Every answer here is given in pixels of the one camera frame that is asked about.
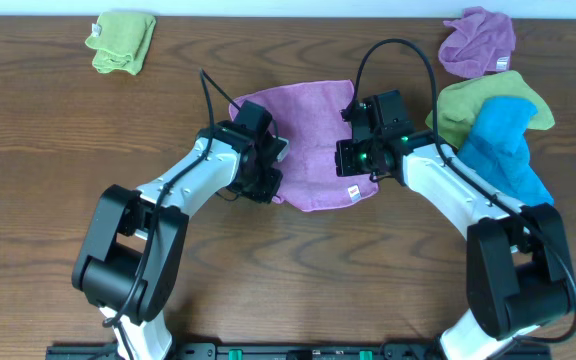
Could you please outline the purple microfiber cloth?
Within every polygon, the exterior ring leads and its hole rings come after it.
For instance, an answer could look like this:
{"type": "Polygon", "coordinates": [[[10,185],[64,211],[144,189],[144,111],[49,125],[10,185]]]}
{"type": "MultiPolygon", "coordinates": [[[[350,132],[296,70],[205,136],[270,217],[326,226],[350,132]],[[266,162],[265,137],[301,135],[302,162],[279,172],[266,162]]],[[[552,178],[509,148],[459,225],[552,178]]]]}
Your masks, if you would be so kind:
{"type": "Polygon", "coordinates": [[[229,107],[234,118],[246,101],[264,107],[276,121],[279,136],[289,150],[275,165],[283,178],[273,202],[284,202],[303,212],[349,207],[379,191],[367,175],[336,174],[336,142],[352,132],[340,111],[350,102],[353,83],[326,80],[284,85],[243,95],[229,107]]]}

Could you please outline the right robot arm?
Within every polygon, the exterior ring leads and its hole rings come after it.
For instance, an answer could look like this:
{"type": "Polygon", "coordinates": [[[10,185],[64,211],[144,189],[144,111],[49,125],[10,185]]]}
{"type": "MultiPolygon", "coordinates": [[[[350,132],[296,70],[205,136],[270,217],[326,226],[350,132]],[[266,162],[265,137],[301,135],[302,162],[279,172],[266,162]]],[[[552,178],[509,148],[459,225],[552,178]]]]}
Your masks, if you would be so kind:
{"type": "Polygon", "coordinates": [[[439,337],[443,359],[495,359],[520,345],[553,344],[533,331],[576,316],[576,281],[563,221],[528,206],[463,164],[437,130],[415,131],[400,98],[352,101],[352,136],[336,144],[339,176],[394,178],[431,202],[466,240],[468,310],[439,337]]]}

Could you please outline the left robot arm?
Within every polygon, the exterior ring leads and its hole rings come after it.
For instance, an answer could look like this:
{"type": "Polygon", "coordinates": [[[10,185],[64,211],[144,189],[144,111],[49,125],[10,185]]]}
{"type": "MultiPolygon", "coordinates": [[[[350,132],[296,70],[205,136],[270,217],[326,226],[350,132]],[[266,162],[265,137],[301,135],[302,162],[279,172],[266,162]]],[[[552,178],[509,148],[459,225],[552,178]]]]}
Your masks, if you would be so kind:
{"type": "Polygon", "coordinates": [[[102,193],[71,281],[113,329],[118,358],[172,358],[163,309],[190,218],[223,188],[270,202],[282,178],[273,165],[288,151],[283,137],[224,121],[201,130],[190,152],[158,178],[102,193]]]}

